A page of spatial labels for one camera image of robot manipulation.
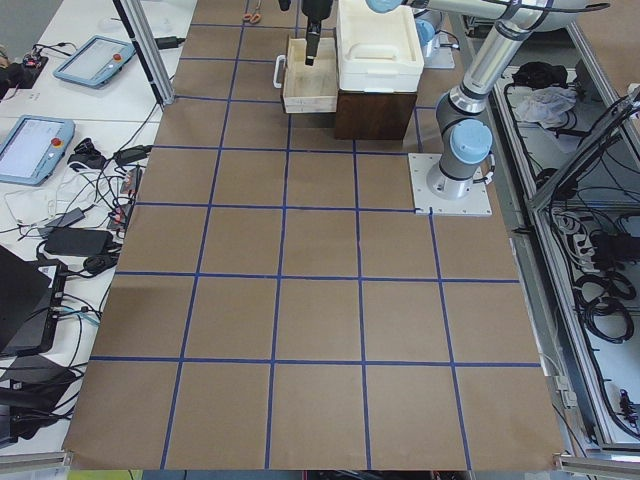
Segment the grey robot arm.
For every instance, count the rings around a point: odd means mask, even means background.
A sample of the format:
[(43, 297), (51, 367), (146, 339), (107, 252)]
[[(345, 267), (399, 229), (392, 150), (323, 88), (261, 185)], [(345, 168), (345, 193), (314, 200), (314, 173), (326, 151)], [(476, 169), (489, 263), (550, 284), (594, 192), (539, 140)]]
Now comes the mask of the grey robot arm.
[(414, 21), (423, 57), (431, 58), (446, 45), (445, 37), (441, 33), (444, 14), (423, 9), (414, 12)]
[(359, 93), (415, 93), (424, 65), (417, 10), (491, 20), (493, 27), (459, 85), (445, 95), (445, 112), (472, 118), (521, 44), (536, 31), (554, 31), (578, 15), (604, 10), (586, 1), (343, 1), (337, 23), (339, 88)]

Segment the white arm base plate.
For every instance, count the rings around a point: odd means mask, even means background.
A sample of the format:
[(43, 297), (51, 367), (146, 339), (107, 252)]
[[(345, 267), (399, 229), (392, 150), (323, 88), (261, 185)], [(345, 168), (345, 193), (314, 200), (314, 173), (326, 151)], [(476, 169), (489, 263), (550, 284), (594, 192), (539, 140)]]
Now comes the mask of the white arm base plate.
[(426, 69), (452, 70), (455, 68), (453, 52), (458, 44), (441, 32), (422, 47), (424, 67)]
[(441, 172), (440, 158), (435, 153), (408, 155), (414, 212), (433, 216), (491, 216), (482, 167), (476, 167), (471, 179), (452, 180)]

